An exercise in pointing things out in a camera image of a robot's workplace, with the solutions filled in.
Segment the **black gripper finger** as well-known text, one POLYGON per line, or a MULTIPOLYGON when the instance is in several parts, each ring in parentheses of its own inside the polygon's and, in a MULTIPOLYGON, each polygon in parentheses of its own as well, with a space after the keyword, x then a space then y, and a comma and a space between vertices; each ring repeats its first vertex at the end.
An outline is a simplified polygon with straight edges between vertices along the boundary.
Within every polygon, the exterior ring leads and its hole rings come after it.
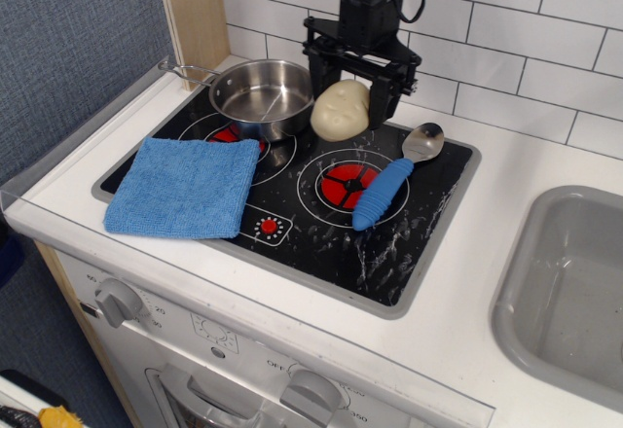
POLYGON ((387 77, 376 77, 370 87, 369 128, 376 129, 390 119, 400 100, 402 87, 387 77))
POLYGON ((311 85, 315 99, 341 80, 344 57, 343 53, 308 53, 311 85))

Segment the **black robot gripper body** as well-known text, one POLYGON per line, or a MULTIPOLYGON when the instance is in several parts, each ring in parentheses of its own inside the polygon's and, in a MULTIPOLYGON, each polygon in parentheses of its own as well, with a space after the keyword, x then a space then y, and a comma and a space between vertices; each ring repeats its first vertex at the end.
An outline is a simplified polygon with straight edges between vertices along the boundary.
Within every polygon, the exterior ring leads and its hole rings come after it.
POLYGON ((403 0, 341 0, 336 20, 308 17, 304 54, 344 54, 343 70, 373 81, 399 82, 401 94, 416 88, 421 58, 397 38, 403 0))

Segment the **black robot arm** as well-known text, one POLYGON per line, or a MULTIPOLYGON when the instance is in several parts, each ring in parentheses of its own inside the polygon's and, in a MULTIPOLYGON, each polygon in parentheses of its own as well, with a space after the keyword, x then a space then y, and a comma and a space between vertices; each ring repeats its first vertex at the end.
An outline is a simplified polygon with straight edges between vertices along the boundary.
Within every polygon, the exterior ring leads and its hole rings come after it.
POLYGON ((340 0, 338 19, 304 20, 313 95, 320 97, 344 71, 370 81, 371 129, 390 119, 400 96, 416 88, 421 58, 400 42, 398 30, 402 22, 417 21, 425 3, 412 18, 404 16, 402 5, 403 0, 340 0))

